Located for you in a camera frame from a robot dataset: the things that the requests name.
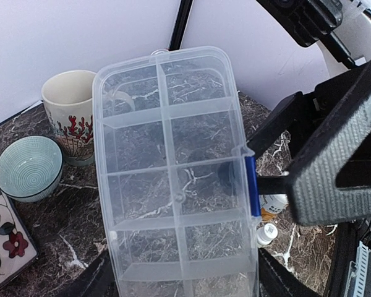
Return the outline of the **right black frame post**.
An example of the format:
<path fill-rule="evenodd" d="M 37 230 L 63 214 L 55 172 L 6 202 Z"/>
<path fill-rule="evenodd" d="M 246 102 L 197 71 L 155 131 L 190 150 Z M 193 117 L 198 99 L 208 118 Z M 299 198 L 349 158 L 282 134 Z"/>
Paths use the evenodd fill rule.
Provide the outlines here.
<path fill-rule="evenodd" d="M 182 45 L 186 31 L 189 15 L 192 9 L 193 0 L 181 0 L 174 24 L 171 40 L 168 46 L 169 51 L 179 50 Z"/>

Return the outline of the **cream mug with coral pattern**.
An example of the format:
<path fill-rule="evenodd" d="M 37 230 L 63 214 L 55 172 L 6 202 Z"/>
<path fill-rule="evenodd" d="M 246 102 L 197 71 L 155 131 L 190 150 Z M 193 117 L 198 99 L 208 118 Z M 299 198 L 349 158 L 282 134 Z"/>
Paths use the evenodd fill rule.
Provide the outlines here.
<path fill-rule="evenodd" d="M 72 166 L 94 162 L 92 85 L 95 72 L 67 71 L 41 88 L 44 108 L 64 160 Z"/>

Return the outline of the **large orange label pill bottle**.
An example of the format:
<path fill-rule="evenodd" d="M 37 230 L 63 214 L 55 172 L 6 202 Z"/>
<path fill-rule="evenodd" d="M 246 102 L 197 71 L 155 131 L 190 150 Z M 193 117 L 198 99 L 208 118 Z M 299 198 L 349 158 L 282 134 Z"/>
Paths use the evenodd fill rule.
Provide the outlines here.
<path fill-rule="evenodd" d="M 268 222 L 288 206 L 286 194 L 259 195 L 261 217 L 263 222 Z"/>

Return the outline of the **blue box latch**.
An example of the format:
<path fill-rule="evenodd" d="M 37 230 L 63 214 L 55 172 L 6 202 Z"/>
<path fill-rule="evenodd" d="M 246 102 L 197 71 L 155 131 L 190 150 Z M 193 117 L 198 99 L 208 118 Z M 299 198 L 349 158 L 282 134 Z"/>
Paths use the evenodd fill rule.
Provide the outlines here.
<path fill-rule="evenodd" d="M 253 217 L 261 216 L 260 199 L 258 192 L 258 181 L 256 172 L 256 162 L 254 157 L 245 157 L 245 167 L 247 171 L 247 183 L 249 189 L 249 199 L 251 214 Z"/>

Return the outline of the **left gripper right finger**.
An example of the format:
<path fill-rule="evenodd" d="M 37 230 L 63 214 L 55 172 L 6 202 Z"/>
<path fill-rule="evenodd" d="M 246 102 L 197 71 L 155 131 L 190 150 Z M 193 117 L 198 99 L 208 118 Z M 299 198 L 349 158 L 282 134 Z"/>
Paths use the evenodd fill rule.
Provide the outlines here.
<path fill-rule="evenodd" d="M 263 296 L 316 296 L 320 295 L 302 284 L 266 249 L 258 250 L 258 272 Z"/>

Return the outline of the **square floral ceramic plate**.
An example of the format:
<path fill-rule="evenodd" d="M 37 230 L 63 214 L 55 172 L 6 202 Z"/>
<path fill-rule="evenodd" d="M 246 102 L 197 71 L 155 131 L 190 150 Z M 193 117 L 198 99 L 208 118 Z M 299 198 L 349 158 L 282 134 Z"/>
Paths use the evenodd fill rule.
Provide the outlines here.
<path fill-rule="evenodd" d="M 15 208 L 0 190 L 0 282 L 20 273 L 37 255 Z"/>

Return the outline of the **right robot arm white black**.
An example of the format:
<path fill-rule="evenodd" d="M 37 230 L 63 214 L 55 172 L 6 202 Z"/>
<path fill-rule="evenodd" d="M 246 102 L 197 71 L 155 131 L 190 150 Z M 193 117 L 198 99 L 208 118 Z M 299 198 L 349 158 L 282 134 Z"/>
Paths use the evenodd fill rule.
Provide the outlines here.
<path fill-rule="evenodd" d="M 262 7 L 303 47 L 316 42 L 346 71 L 281 100 L 248 141 L 261 156 L 284 131 L 291 134 L 287 176 L 260 177 L 261 194 L 286 194 L 294 220 L 330 225 L 371 217 L 371 59 L 357 65 L 339 36 L 371 38 L 352 19 L 367 1 L 262 1 Z"/>

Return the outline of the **clear plastic pill organizer box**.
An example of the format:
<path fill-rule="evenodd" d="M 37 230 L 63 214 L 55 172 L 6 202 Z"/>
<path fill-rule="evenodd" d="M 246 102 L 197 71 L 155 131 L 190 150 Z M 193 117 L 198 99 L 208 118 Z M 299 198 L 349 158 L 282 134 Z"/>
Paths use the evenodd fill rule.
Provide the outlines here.
<path fill-rule="evenodd" d="M 98 189 L 120 296 L 258 296 L 241 108 L 216 47 L 157 51 L 93 81 Z"/>

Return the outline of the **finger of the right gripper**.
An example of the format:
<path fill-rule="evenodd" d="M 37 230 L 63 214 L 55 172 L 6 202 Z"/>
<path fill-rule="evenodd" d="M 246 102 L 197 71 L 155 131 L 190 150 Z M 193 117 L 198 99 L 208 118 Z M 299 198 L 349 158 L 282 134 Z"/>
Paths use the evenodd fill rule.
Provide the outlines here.
<path fill-rule="evenodd" d="M 247 141 L 248 148 L 256 155 L 262 155 L 284 131 L 288 131 L 294 141 L 291 154 L 297 154 L 318 126 L 320 112 L 314 99 L 313 92 L 296 92 L 282 99 Z"/>
<path fill-rule="evenodd" d="M 286 194 L 300 225 L 371 217 L 371 61 L 318 84 L 316 130 L 287 176 L 260 177 L 262 194 Z"/>

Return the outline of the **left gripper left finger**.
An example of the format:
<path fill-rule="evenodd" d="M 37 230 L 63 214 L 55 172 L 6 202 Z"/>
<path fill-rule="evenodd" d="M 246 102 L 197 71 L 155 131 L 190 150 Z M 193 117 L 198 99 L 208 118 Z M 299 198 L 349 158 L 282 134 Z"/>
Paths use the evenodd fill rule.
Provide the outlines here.
<path fill-rule="evenodd" d="M 95 259 L 81 275 L 60 296 L 105 296 L 114 282 L 109 256 Z"/>

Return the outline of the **right teal ceramic bowl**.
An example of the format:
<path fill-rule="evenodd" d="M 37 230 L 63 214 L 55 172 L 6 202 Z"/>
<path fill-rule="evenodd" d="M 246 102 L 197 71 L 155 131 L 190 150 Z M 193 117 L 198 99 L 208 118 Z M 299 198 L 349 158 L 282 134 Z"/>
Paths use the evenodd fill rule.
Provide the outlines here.
<path fill-rule="evenodd" d="M 57 188 L 63 171 L 58 144 L 44 136 L 28 136 L 0 155 L 0 190 L 19 202 L 37 202 Z"/>

